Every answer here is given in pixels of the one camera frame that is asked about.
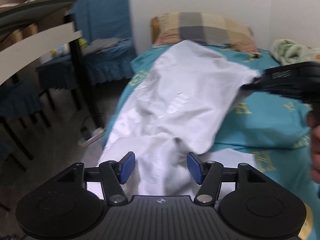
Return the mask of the person right hand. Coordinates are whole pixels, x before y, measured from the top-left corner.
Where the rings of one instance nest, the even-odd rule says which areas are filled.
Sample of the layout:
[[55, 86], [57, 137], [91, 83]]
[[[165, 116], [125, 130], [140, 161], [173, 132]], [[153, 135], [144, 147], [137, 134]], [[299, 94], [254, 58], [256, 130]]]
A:
[[316, 124], [314, 111], [310, 111], [307, 116], [307, 124], [311, 128], [310, 131], [310, 157], [311, 157], [311, 178], [320, 183], [320, 127]]

